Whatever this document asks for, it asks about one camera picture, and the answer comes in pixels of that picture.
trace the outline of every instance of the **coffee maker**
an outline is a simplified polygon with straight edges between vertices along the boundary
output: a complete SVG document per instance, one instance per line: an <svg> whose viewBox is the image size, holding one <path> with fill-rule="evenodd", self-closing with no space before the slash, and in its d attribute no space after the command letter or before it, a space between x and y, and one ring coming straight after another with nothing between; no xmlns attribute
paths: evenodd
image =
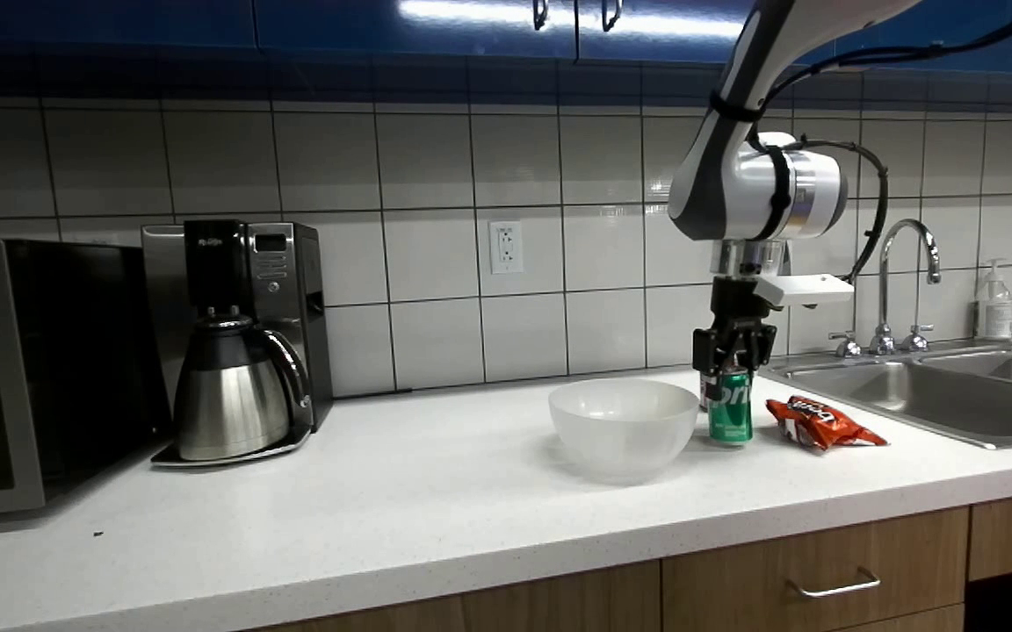
<svg viewBox="0 0 1012 632"><path fill-rule="evenodd" d="M144 229L144 267L181 428L154 467L217 467L300 451L332 407L315 229Z"/></svg>

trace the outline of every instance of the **green bottle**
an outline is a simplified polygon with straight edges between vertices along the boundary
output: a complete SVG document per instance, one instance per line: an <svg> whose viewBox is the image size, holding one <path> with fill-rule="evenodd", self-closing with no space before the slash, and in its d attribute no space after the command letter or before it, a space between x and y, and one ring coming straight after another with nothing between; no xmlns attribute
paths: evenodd
<svg viewBox="0 0 1012 632"><path fill-rule="evenodd" d="M716 376L716 402L709 402L709 443L744 446L752 439L752 379L744 368Z"/></svg>

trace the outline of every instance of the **soap dispenser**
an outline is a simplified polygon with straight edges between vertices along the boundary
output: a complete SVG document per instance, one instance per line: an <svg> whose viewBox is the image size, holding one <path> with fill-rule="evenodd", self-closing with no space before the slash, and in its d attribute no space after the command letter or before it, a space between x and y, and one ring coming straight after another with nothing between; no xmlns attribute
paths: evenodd
<svg viewBox="0 0 1012 632"><path fill-rule="evenodd" d="M978 279L978 342L1007 342L1007 290L998 259Z"/></svg>

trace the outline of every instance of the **white tile backsplash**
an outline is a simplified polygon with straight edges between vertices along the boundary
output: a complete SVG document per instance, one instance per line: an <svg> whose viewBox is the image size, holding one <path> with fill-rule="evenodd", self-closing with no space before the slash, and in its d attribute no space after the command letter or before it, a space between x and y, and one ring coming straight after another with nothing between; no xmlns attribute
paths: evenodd
<svg viewBox="0 0 1012 632"><path fill-rule="evenodd" d="M375 95L421 95L407 79L381 81ZM0 102L0 235L136 243L140 225L193 214L319 225L340 397L689 367L691 331L712 319L712 247L670 225L662 190L698 116L587 102L18 100ZM923 285L913 235L894 250L896 336L913 319L934 325L934 342L967 336L985 259L1003 259L1012 290L1012 116L773 109L764 132L862 137L894 174L889 225L923 218L938 235L942 290ZM803 273L846 273L873 225L873 169L835 160L851 210L793 243ZM491 221L519 225L523 271L491 271ZM773 313L777 359L831 350L831 334L851 328L873 342L874 259L853 304Z"/></svg>

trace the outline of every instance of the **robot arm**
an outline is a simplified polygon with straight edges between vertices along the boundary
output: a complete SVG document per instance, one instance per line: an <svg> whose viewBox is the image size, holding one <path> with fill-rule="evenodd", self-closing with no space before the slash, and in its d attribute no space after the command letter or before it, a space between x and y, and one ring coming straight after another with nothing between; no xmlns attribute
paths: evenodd
<svg viewBox="0 0 1012 632"><path fill-rule="evenodd" d="M670 221L689 240L722 243L712 328L695 331L691 367L706 397L725 374L752 374L770 359L764 319L791 298L815 304L851 290L821 273L770 281L764 271L779 240L821 235L844 210L839 164L820 150L791 150L791 134L752 134L773 81L807 49L903 15L916 0L758 0L744 20L725 93L712 100L684 162L670 178Z"/></svg>

